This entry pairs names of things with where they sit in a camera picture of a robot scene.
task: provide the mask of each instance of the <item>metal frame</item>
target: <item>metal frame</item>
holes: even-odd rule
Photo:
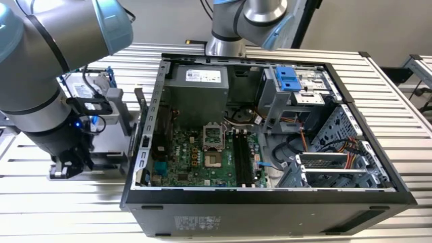
[[[403,64],[403,68],[408,68],[421,80],[419,82],[419,85],[413,88],[411,92],[415,92],[417,89],[425,88],[424,86],[420,86],[421,83],[425,84],[428,89],[432,89],[432,57],[431,56],[409,55],[409,58]],[[428,100],[423,108],[427,108],[431,102],[432,102],[432,93],[428,95]]]

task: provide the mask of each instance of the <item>green circuit board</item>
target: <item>green circuit board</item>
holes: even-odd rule
[[[217,141],[219,130],[211,129],[208,131],[207,129],[207,132],[209,132],[207,137],[212,140],[211,142]],[[248,143],[251,149],[251,166],[253,168],[255,154],[259,154],[261,157],[256,134],[248,136]],[[211,164],[209,161],[205,163],[205,156],[211,157],[208,152],[221,155],[220,164]],[[217,152],[216,150],[203,150],[203,127],[175,129],[169,158],[167,176],[159,177],[160,180],[153,182],[153,185],[163,187],[237,187],[231,132],[224,133],[224,149],[221,152]],[[255,186],[265,187],[264,173],[261,179],[255,182]]]

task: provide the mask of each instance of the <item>gray wall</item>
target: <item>gray wall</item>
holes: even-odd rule
[[[432,55],[431,0],[324,0],[301,48],[368,51],[380,65]]]

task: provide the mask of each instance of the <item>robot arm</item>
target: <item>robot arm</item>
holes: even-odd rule
[[[60,7],[17,17],[0,3],[0,111],[61,164],[52,178],[92,169],[89,134],[67,104],[56,77],[112,55],[133,39],[116,0],[64,1]]]
[[[215,0],[209,56],[245,56],[247,39],[272,51],[287,39],[293,23],[288,0]]]
[[[51,154],[51,178],[68,179],[93,167],[92,135],[80,122],[89,113],[76,109],[84,104],[67,102],[56,77],[125,48],[132,25],[116,0],[16,2],[23,19],[0,3],[0,111]],[[276,49],[292,19],[287,0],[215,0],[207,54],[244,56],[243,39]]]

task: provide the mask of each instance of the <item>power supply label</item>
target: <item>power supply label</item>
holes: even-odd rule
[[[221,82],[221,72],[216,71],[216,70],[189,69],[187,71],[187,81],[205,82],[205,83],[220,83]]]
[[[175,216],[177,230],[219,230],[221,216]]]

